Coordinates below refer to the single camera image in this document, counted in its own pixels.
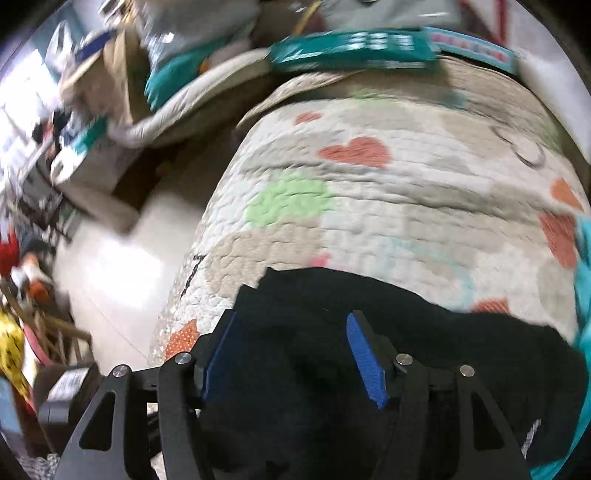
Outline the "black pants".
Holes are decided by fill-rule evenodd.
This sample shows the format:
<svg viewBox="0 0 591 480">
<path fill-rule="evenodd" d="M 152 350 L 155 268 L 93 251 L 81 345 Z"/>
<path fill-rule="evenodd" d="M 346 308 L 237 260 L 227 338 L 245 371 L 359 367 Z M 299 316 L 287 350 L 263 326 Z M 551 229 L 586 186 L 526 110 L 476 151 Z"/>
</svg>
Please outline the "black pants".
<svg viewBox="0 0 591 480">
<path fill-rule="evenodd" d="M 525 479 L 579 426 L 586 362 L 548 326 L 322 268 L 267 271 L 226 320 L 200 418 L 224 479 Z"/>
</svg>

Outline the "teal fleece blanket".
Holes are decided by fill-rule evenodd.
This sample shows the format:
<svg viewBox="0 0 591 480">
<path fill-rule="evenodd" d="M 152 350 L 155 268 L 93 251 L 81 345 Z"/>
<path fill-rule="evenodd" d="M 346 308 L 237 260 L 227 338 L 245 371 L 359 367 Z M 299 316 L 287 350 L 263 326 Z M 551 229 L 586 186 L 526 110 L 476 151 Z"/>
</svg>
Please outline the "teal fleece blanket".
<svg viewBox="0 0 591 480">
<path fill-rule="evenodd" d="M 590 374 L 590 219 L 580 217 L 575 227 L 579 260 L 575 268 L 574 291 L 579 331 L 573 343 L 582 354 Z M 587 386 L 573 442 L 568 455 L 530 471 L 533 479 L 590 478 L 590 386 Z"/>
</svg>

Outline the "quilted heart pattern bedspread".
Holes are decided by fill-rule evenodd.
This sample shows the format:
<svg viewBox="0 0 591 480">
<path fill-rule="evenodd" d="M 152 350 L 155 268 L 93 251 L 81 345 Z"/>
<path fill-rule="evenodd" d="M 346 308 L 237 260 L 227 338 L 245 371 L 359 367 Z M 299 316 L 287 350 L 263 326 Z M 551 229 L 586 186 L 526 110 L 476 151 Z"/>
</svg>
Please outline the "quilted heart pattern bedspread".
<svg viewBox="0 0 591 480">
<path fill-rule="evenodd" d="M 302 74 L 238 128 L 150 364 L 211 331 L 267 268 L 349 271 L 576 337 L 590 170 L 530 87 L 454 58 L 436 73 Z"/>
</svg>

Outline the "brown cardboard box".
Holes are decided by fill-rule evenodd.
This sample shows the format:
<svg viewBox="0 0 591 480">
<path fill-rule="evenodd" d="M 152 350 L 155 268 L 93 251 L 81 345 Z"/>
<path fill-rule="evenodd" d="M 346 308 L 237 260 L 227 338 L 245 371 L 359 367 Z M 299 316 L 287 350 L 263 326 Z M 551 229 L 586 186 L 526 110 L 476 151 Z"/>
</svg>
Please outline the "brown cardboard box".
<svg viewBox="0 0 591 480">
<path fill-rule="evenodd" d="M 94 117 L 133 125 L 150 114 L 144 94 L 149 74 L 147 53 L 135 28 L 127 26 L 101 51 L 62 74 L 61 100 L 70 106 L 83 105 Z"/>
</svg>

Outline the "cream quilted cushion pad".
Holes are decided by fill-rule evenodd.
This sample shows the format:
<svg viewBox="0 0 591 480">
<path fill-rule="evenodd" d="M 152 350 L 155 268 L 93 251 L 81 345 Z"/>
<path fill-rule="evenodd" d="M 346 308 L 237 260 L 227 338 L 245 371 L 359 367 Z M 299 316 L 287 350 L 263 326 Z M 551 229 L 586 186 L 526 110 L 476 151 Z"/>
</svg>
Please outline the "cream quilted cushion pad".
<svg viewBox="0 0 591 480">
<path fill-rule="evenodd" d="M 107 121 L 107 135 L 126 148 L 146 147 L 170 132 L 181 120 L 218 95 L 270 72 L 270 50 L 257 48 L 238 54 L 199 75 L 176 92 L 153 115 L 131 126 Z"/>
</svg>

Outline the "teal folded cloth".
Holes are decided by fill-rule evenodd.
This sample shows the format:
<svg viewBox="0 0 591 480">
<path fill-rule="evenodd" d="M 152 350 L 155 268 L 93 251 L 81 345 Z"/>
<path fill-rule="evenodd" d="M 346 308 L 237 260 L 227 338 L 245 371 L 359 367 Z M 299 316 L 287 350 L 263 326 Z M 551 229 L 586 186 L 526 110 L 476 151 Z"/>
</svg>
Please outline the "teal folded cloth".
<svg viewBox="0 0 591 480">
<path fill-rule="evenodd" d="M 160 109 L 173 95 L 200 75 L 201 64 L 228 41 L 221 40 L 179 54 L 147 79 L 144 94 L 152 112 Z"/>
</svg>

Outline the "white paper shopping bag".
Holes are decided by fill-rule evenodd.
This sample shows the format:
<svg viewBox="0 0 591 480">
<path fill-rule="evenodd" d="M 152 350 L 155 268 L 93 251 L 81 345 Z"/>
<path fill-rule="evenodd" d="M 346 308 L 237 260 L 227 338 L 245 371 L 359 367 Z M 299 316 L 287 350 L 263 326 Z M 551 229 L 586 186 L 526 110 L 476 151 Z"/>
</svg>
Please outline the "white paper shopping bag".
<svg viewBox="0 0 591 480">
<path fill-rule="evenodd" d="M 517 57 L 519 76 L 590 158 L 590 91 L 551 31 L 518 1 L 468 3 L 490 33 Z"/>
</svg>

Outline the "light blue shapes toy box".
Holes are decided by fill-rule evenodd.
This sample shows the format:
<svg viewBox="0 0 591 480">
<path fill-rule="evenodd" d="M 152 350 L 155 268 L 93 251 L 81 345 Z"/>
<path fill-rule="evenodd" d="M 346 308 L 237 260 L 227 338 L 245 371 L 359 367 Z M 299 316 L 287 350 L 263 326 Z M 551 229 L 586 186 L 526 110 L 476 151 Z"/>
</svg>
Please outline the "light blue shapes toy box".
<svg viewBox="0 0 591 480">
<path fill-rule="evenodd" d="M 474 60 L 510 75 L 517 74 L 517 60 L 509 49 L 452 30 L 436 27 L 423 27 L 422 30 L 440 52 Z"/>
</svg>

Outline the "teal deli paper pack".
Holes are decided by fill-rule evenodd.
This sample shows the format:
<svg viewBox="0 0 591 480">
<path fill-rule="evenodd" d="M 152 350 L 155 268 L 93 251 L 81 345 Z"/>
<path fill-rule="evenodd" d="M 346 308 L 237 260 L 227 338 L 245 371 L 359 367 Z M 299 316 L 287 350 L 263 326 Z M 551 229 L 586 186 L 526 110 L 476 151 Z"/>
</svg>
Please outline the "teal deli paper pack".
<svg viewBox="0 0 591 480">
<path fill-rule="evenodd" d="M 423 30 L 325 32 L 286 38 L 270 46 L 273 70 L 409 70 L 432 67 L 438 48 Z"/>
</svg>

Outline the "clear plastic bag of clothes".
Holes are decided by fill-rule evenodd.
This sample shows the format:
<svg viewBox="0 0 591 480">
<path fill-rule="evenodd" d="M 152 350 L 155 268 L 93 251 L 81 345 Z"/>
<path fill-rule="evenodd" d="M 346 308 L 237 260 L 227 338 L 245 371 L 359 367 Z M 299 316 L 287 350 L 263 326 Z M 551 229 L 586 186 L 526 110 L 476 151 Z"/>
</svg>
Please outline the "clear plastic bag of clothes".
<svg viewBox="0 0 591 480">
<path fill-rule="evenodd" d="M 259 17 L 257 1 L 137 1 L 142 44 L 160 64 L 229 38 Z"/>
</svg>

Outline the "grey laptop bag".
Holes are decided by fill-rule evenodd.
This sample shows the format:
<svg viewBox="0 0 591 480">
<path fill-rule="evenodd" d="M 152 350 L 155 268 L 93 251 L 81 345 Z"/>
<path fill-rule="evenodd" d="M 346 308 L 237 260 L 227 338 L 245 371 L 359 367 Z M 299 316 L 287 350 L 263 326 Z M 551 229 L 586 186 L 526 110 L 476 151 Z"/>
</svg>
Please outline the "grey laptop bag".
<svg viewBox="0 0 591 480">
<path fill-rule="evenodd" d="M 459 1 L 380 0 L 322 1 L 320 12 L 329 30 L 414 29 L 457 27 Z"/>
</svg>

